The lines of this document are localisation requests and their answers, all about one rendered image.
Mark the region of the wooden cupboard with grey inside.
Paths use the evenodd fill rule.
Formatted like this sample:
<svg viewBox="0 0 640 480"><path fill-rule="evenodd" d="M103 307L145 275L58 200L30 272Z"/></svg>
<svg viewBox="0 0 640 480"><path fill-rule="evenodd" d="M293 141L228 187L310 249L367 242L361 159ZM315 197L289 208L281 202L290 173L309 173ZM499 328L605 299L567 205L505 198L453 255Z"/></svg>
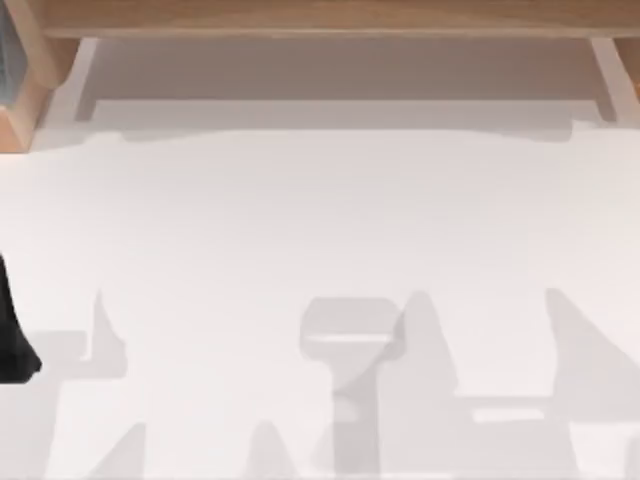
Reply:
<svg viewBox="0 0 640 480"><path fill-rule="evenodd" d="M0 0L0 154L30 149L79 50L78 39L48 33L46 10L47 0Z"/></svg>

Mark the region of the wooden open shelf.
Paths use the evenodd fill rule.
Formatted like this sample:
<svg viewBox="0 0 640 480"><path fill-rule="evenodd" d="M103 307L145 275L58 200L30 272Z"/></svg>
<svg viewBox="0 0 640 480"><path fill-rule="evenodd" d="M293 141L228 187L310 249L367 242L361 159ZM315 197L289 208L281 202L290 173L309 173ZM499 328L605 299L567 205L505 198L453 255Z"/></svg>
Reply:
<svg viewBox="0 0 640 480"><path fill-rule="evenodd" d="M610 41L640 96L640 0L45 0L139 98L582 99Z"/></svg>

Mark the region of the pale shelf support leg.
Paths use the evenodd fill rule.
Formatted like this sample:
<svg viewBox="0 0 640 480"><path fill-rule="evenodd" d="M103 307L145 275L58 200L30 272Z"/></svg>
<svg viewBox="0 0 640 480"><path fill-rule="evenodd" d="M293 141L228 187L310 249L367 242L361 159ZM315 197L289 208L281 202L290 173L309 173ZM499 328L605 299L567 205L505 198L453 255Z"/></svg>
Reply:
<svg viewBox="0 0 640 480"><path fill-rule="evenodd" d="M629 125L634 120L635 94L614 42L609 39L595 39L592 41L592 47L616 122L620 126Z"/></svg>
<svg viewBox="0 0 640 480"><path fill-rule="evenodd" d="M79 82L79 93L74 120L88 122L96 106L96 86L94 85L93 64L99 49L97 39L83 40L74 67L74 75Z"/></svg>

